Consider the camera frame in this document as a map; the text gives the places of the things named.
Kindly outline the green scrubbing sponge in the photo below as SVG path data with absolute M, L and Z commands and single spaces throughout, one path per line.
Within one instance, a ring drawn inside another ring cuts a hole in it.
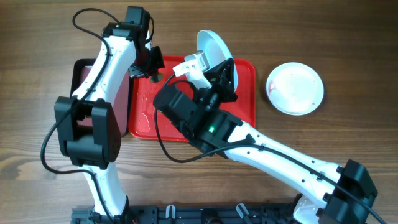
M 151 76 L 150 81 L 152 83 L 158 83 L 163 80 L 163 77 L 164 77 L 163 73 L 157 73 L 157 74 Z

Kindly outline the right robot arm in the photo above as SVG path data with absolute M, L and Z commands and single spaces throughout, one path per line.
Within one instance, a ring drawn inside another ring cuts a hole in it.
M 234 60 L 226 59 L 201 75 L 210 87 L 192 83 L 188 96 L 169 78 L 153 104 L 201 156 L 219 154 L 253 166 L 300 194 L 292 218 L 299 223 L 364 223 L 374 215 L 378 195 L 366 168 L 348 161 L 345 166 L 318 160 L 287 147 L 222 110 L 234 102 Z

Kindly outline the light blue plate top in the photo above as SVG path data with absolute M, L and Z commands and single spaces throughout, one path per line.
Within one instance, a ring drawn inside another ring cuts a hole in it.
M 204 51 L 210 64 L 209 69 L 226 59 L 233 58 L 224 40 L 216 32 L 211 30 L 201 30 L 198 32 L 197 51 L 199 50 Z M 201 80 L 194 80 L 192 82 L 197 88 L 211 88 L 211 84 L 205 76 Z

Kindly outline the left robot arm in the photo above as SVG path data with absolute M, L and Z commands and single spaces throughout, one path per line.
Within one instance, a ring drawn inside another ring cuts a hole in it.
M 81 213 L 87 222 L 137 223 L 116 168 L 121 132 L 113 106 L 126 74 L 149 78 L 165 67 L 153 34 L 149 12 L 129 6 L 123 21 L 114 19 L 97 36 L 101 50 L 83 83 L 55 103 L 49 132 L 57 132 L 61 153 L 77 167 L 74 173 L 85 176 L 95 200 L 92 209 L 73 211 L 76 223 Z

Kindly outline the white plate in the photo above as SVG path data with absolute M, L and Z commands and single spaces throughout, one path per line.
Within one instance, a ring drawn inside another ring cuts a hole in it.
M 280 112 L 303 116 L 321 105 L 325 88 L 313 68 L 303 63 L 287 62 L 270 72 L 265 93 L 271 105 Z

